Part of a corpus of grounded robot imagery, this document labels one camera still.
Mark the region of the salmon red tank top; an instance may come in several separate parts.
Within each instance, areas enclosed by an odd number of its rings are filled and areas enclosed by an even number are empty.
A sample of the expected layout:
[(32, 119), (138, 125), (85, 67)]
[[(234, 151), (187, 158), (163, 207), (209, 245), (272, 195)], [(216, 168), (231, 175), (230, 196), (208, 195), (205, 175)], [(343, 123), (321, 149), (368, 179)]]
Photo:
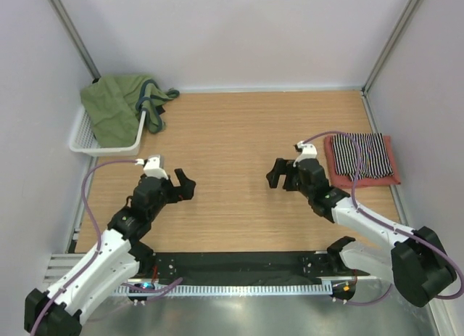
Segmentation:
[[(396, 160), (394, 158), (394, 152), (392, 149), (392, 141), (390, 136), (384, 136), (384, 143), (386, 145), (386, 152), (389, 157), (393, 174), (391, 176), (385, 176), (380, 179), (363, 178), (357, 181), (357, 188), (366, 187), (386, 187), (391, 185), (401, 184), (401, 178), (399, 175)], [(336, 164), (334, 159), (334, 152), (332, 147), (332, 135), (326, 136), (323, 140), (323, 146), (327, 162), (327, 173), (329, 179), (335, 187), (340, 189), (351, 189), (353, 182), (348, 176), (339, 175), (336, 173)]]

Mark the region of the black white striped tank top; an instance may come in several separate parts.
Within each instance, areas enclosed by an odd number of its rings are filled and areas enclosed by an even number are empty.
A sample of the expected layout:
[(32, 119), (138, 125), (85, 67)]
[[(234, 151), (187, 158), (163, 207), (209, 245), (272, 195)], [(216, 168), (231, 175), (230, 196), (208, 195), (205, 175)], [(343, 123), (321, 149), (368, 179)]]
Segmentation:
[(331, 143), (337, 175), (354, 179), (358, 162), (356, 147), (360, 157), (358, 179), (382, 179), (394, 174), (384, 136), (380, 133), (337, 134), (332, 136)]

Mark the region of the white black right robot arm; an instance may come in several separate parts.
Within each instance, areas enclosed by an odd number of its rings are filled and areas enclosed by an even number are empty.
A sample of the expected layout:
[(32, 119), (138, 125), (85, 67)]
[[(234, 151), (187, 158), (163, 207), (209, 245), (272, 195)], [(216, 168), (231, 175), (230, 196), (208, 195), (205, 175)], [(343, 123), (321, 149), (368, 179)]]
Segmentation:
[(433, 230), (426, 226), (412, 229), (357, 203), (348, 192), (329, 184), (317, 159), (278, 158), (266, 175), (270, 188), (275, 189), (282, 176), (283, 188), (302, 194), (316, 215), (350, 228), (376, 244), (369, 248), (350, 240), (330, 253), (326, 264), (333, 274), (342, 275), (350, 269), (372, 274), (392, 283), (416, 307), (442, 298), (447, 287), (463, 280), (463, 272), (446, 254)]

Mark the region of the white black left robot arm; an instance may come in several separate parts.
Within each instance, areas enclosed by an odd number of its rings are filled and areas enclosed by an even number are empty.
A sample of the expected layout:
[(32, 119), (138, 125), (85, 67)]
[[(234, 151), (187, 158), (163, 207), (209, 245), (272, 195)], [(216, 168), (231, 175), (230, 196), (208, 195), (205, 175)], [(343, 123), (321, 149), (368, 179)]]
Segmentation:
[(126, 204), (113, 215), (96, 244), (45, 291), (25, 299), (24, 329), (31, 335), (79, 335), (95, 309), (132, 277), (154, 268), (154, 251), (141, 240), (167, 204), (191, 200), (196, 182), (182, 169), (174, 185), (162, 170), (145, 172)]

